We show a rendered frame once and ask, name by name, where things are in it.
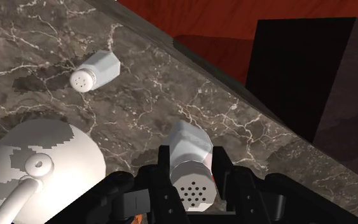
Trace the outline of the white shaker with few holes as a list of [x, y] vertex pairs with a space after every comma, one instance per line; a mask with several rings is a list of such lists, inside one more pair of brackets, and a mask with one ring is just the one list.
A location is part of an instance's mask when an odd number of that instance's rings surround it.
[[77, 92], [95, 90], [120, 74], [121, 62], [114, 53], [99, 50], [85, 60], [70, 76], [70, 84]]

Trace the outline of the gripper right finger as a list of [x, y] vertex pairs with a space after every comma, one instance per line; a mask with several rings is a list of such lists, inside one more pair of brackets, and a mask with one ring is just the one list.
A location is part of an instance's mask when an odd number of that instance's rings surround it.
[[358, 224], [358, 217], [280, 173], [258, 178], [233, 165], [221, 146], [212, 150], [212, 175], [238, 224]]

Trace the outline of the white round teapot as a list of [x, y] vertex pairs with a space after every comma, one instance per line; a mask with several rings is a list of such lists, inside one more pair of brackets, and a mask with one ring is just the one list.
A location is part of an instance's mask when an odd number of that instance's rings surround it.
[[79, 128], [18, 124], [0, 139], [0, 224], [45, 224], [105, 176], [101, 150]]

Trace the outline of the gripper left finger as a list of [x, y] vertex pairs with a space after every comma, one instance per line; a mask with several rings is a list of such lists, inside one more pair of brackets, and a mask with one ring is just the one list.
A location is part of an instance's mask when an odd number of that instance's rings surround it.
[[190, 224], [169, 178], [169, 147], [158, 149], [158, 163], [144, 165], [136, 176], [116, 171], [45, 224], [132, 224], [138, 214], [149, 224]]

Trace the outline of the white shaker with many holes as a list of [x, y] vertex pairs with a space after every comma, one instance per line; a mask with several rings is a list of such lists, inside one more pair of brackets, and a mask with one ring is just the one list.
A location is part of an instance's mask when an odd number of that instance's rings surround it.
[[208, 134], [180, 120], [163, 143], [169, 146], [170, 180], [185, 210], [204, 212], [217, 195], [212, 176], [213, 144]]

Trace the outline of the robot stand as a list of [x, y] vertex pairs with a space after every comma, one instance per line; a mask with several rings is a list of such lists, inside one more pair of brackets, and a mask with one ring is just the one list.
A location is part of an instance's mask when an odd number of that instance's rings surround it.
[[358, 17], [260, 20], [245, 86], [358, 174]]

